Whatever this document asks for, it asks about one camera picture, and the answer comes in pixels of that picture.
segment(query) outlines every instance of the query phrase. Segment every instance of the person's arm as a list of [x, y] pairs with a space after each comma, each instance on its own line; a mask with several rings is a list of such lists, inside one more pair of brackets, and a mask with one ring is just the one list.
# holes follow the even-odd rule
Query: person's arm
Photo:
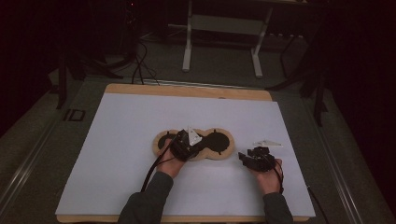
[[[169, 143], [170, 140], [166, 140], [159, 154], [163, 153]], [[167, 150], [146, 190], [131, 195], [120, 213], [118, 223], [160, 223], [166, 198], [173, 186], [173, 178], [177, 176], [184, 163]]]
[[[282, 170], [282, 160], [276, 159], [276, 170], [280, 175]], [[265, 219], [269, 224], [290, 224], [293, 223], [293, 216], [286, 203], [285, 197], [280, 194], [279, 178], [274, 170], [268, 172], [257, 172], [249, 170], [257, 179], [262, 192], [264, 202]]]

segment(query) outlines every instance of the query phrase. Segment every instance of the hand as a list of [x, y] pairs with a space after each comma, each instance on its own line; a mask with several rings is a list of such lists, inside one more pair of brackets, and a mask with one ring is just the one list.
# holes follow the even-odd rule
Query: hand
[[[169, 143], [171, 142], [171, 139], [166, 139], [165, 140], [165, 145], [163, 148], [158, 152], [158, 156], [163, 154], [165, 149], [168, 147]], [[160, 164], [157, 166], [157, 171], [164, 172], [168, 175], [170, 175], [172, 178], [175, 178], [180, 171], [181, 167], [184, 165], [184, 161], [180, 161], [175, 156], [172, 154], [171, 150], [168, 149], [166, 150], [165, 154], [160, 160]]]
[[[276, 159], [276, 161], [276, 170], [283, 179], [283, 173], [280, 168], [282, 160]], [[279, 178], [274, 170], [270, 170], [268, 172], [257, 172], [249, 169], [249, 171], [256, 177], [260, 190], [262, 191], [262, 195], [280, 192]]]

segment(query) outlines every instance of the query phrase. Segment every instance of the floor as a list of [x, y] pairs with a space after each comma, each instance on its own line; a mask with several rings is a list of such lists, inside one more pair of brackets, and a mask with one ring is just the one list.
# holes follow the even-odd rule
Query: floor
[[[281, 36], [265, 37], [259, 54], [264, 78], [257, 79], [249, 48], [219, 45], [210, 41], [213, 34], [208, 33], [196, 34], [191, 70], [182, 72], [184, 32], [175, 28], [166, 42], [153, 35], [142, 39], [147, 48], [142, 64], [145, 84], [263, 90], [285, 80], [279, 54], [287, 40]], [[140, 57], [145, 47], [139, 47]], [[299, 62], [305, 47], [299, 40], [287, 52], [288, 72]], [[0, 198], [0, 223], [57, 223], [55, 209], [106, 85], [131, 83], [135, 68], [136, 64], [130, 64], [113, 71], [124, 79], [103, 77], [91, 69], [87, 69], [84, 81], [69, 77], [68, 99], [62, 109], [55, 109], [56, 94], [45, 94], [0, 139], [0, 190], [4, 192]], [[56, 84], [57, 71], [49, 76]], [[136, 77], [134, 83], [141, 83], [141, 79]], [[305, 223], [325, 223], [324, 215], [330, 223], [395, 223], [332, 93], [325, 92], [328, 111], [322, 113], [323, 127], [319, 127], [312, 116], [314, 99], [301, 98], [300, 86], [297, 83], [271, 94], [281, 108], [305, 182], [318, 199], [311, 198], [317, 216]], [[66, 121], [67, 109], [85, 110], [87, 114], [81, 122]]]

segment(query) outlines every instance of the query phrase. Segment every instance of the white paper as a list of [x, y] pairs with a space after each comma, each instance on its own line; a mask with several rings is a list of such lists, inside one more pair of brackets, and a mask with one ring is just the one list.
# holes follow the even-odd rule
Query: white paper
[[163, 210], [169, 216], [263, 216], [256, 180], [238, 160], [254, 142], [283, 147], [284, 196], [294, 216], [315, 211], [276, 102], [106, 93], [70, 175], [56, 215], [119, 215], [155, 161], [152, 143], [166, 130], [222, 128], [235, 141], [224, 161], [189, 161]]

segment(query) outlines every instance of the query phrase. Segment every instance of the gray sleeve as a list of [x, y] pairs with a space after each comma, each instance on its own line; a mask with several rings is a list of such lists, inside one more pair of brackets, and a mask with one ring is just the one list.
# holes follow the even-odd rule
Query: gray sleeve
[[264, 201], [265, 219], [269, 224], [293, 223], [293, 216], [283, 195], [269, 193], [262, 196], [262, 200]]
[[131, 195], [120, 213], [118, 223], [160, 223], [172, 187], [170, 175], [156, 172], [144, 192]]

